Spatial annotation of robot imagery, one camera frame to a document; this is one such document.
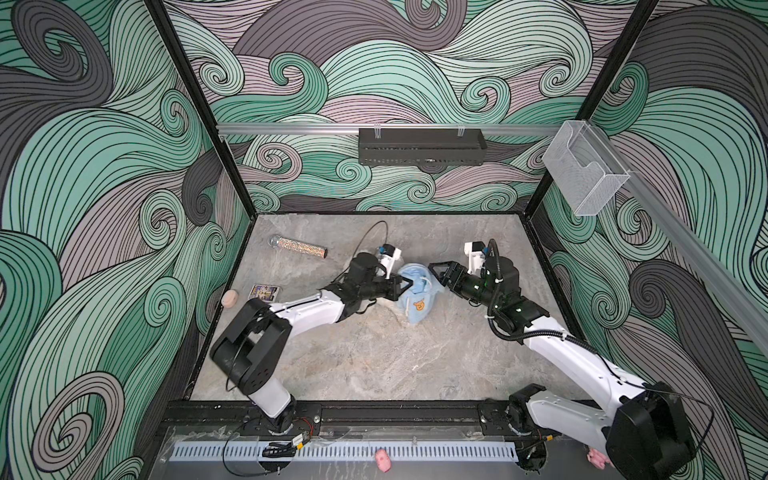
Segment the light blue fleece hoodie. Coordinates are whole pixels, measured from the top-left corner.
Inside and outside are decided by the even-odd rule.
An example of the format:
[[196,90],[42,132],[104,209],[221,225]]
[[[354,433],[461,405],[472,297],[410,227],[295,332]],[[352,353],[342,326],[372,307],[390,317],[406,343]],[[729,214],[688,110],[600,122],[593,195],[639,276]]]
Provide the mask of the light blue fleece hoodie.
[[423,264],[405,264],[398,274],[411,280],[412,285],[399,297],[397,307],[411,325],[418,324],[429,315],[437,296],[445,289]]

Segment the white teddy bear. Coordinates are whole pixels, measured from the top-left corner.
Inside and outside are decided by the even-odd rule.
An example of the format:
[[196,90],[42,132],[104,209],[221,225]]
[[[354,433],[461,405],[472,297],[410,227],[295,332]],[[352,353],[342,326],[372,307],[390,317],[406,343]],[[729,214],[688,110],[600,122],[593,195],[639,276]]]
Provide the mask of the white teddy bear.
[[388,309],[390,312],[392,312],[394,315],[396,315],[400,319],[404,319],[405,321],[408,320],[408,305],[409,305],[410,296],[408,294],[403,294],[398,300],[388,300],[385,298],[379,298],[377,300],[378,305]]

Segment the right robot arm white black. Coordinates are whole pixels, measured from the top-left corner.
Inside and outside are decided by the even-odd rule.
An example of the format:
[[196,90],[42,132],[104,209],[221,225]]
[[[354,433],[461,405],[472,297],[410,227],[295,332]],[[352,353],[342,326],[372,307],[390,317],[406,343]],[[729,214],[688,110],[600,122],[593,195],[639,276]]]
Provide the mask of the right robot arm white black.
[[695,459],[698,448],[683,396],[651,384],[572,335],[547,310],[523,296],[519,272],[506,257],[477,255],[468,266],[431,263],[447,290],[485,308],[492,333],[544,357],[588,395],[569,400],[530,384],[509,398],[513,428],[556,432],[596,450],[627,479],[668,479]]

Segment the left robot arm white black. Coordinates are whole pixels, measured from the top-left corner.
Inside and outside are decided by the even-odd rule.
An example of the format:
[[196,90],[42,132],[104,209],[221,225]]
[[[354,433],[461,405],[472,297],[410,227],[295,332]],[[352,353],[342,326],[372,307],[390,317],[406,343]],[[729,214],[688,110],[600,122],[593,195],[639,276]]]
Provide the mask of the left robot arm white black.
[[288,341],[361,315],[379,299],[398,300],[413,285],[392,272],[400,258],[400,249],[385,244],[376,254],[357,254],[339,278],[312,296],[282,304],[247,301],[213,343],[211,360],[276,430],[283,430],[294,415],[295,397],[274,372]]

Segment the glass tube with sprinkles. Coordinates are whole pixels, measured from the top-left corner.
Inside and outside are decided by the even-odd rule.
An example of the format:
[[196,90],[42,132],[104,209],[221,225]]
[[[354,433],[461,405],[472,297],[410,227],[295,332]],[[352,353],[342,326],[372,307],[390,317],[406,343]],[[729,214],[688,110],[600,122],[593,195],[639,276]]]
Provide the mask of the glass tube with sprinkles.
[[326,247],[284,237],[279,234],[273,235],[269,239],[269,244],[277,249],[283,249],[303,255],[318,257],[321,259],[325,259],[328,255],[328,250]]

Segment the small colourful card pack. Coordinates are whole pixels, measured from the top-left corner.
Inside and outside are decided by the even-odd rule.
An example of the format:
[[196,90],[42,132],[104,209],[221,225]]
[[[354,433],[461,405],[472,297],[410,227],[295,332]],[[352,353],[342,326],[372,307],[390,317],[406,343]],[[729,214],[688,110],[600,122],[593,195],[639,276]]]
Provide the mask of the small colourful card pack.
[[276,285],[254,284],[250,290],[249,299],[259,299],[266,303],[277,301],[281,288]]

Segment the pink round ball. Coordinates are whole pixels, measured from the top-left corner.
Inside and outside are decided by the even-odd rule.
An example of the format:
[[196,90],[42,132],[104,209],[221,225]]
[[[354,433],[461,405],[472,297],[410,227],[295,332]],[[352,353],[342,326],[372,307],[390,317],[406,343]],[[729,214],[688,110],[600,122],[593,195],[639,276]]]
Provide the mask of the pink round ball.
[[239,300],[239,293],[234,289],[227,290],[221,298],[221,305],[225,309],[233,308]]

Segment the small pink toy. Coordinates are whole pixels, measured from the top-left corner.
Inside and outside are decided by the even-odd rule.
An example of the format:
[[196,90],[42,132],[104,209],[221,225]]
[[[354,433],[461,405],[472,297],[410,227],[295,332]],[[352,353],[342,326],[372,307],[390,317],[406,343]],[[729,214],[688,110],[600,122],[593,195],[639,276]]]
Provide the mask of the small pink toy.
[[375,463],[376,463],[377,468],[381,472],[387,473],[387,472],[389,472],[391,470],[391,468],[392,468],[392,461],[391,461],[391,458],[390,458],[390,456],[389,456],[389,454],[387,453],[386,450],[384,450],[384,449],[377,450],[375,455],[374,455],[374,459],[375,459]]

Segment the pink plush pig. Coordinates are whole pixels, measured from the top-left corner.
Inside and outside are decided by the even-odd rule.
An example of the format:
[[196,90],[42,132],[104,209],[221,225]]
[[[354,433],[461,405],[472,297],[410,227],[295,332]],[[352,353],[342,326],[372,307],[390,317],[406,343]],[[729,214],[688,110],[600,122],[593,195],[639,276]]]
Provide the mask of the pink plush pig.
[[599,470],[604,470],[607,466],[611,465],[611,461],[607,455],[592,447],[588,450],[587,460]]

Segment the black wall tray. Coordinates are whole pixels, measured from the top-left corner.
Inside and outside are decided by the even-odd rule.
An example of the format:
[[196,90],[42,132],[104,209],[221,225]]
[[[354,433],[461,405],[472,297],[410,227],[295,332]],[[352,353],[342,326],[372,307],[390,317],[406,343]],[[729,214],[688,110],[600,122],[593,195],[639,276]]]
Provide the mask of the black wall tray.
[[358,133],[358,159],[368,166],[476,166],[488,153],[479,129],[463,134],[450,130],[384,130]]

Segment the aluminium rail back wall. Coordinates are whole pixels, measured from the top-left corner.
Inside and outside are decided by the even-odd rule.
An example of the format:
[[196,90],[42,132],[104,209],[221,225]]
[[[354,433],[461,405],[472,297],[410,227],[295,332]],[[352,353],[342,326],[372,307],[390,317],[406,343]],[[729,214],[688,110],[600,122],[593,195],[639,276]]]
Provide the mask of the aluminium rail back wall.
[[230,122],[219,123],[216,128],[220,135],[356,135],[361,129],[372,129],[377,134],[392,129],[450,130],[463,134],[469,129],[479,129],[490,136],[539,137],[555,135],[560,125]]

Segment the aluminium rail wall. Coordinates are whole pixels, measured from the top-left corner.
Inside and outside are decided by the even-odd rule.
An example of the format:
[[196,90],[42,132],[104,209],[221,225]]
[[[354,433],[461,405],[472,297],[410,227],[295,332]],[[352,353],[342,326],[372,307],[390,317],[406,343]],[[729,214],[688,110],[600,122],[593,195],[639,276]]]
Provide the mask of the aluminium rail wall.
[[670,154],[634,133],[608,138],[602,129],[596,132],[606,162],[629,175],[625,187],[735,323],[765,352],[767,286],[752,277],[747,255],[737,251],[750,246],[757,233],[739,220],[748,207],[737,198],[735,184],[718,187],[720,169],[709,174],[688,156],[676,167]]
[[463,134],[469,129],[479,129],[490,136],[539,137],[555,135],[560,125],[230,122],[219,123],[216,128],[220,135],[356,135],[361,129],[372,129],[377,134],[392,129],[450,130]]

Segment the clear plastic wall bin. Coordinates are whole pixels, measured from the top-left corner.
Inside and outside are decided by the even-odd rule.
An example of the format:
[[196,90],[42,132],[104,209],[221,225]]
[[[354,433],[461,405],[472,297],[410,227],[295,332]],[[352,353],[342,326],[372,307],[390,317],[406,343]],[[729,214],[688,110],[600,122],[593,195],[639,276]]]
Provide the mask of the clear plastic wall bin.
[[562,124],[543,163],[577,217],[597,216],[630,178],[608,136],[584,120]]

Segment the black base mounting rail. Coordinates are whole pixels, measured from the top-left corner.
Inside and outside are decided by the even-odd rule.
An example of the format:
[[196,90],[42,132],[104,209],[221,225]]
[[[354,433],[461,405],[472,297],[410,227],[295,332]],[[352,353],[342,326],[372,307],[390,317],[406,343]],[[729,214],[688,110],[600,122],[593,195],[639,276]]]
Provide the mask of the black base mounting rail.
[[[352,426],[477,426],[509,434],[524,425],[520,406],[510,400],[298,400],[289,407],[303,427],[331,429]],[[239,424],[264,415],[248,401],[173,401],[165,410],[165,424]]]

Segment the aluminium rail right wall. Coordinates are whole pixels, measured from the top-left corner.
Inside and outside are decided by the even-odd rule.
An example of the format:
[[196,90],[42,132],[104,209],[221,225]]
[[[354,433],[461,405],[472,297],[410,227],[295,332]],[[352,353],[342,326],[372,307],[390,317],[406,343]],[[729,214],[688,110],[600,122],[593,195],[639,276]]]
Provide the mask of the aluminium rail right wall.
[[748,207],[737,198],[735,184],[718,187],[720,169],[709,174],[688,156],[676,167],[670,154],[634,133],[608,138],[602,129],[596,132],[606,162],[629,175],[625,187],[735,323],[765,352],[767,286],[752,277],[747,255],[737,251],[750,246],[757,233],[739,220]]

